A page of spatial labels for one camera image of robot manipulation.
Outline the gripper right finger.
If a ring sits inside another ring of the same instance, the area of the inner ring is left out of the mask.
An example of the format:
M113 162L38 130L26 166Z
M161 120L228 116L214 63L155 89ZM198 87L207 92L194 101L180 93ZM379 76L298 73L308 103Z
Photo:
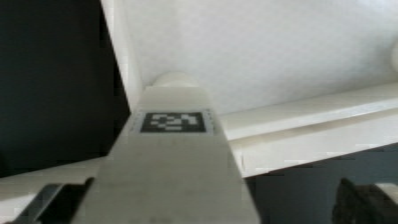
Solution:
M398 224L398 184L358 185L342 179L333 224Z

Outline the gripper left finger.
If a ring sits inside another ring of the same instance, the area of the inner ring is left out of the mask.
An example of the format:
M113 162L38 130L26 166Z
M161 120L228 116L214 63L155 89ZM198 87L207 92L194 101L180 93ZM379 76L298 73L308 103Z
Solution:
M11 224L72 224L93 182L90 177L84 183L49 184Z

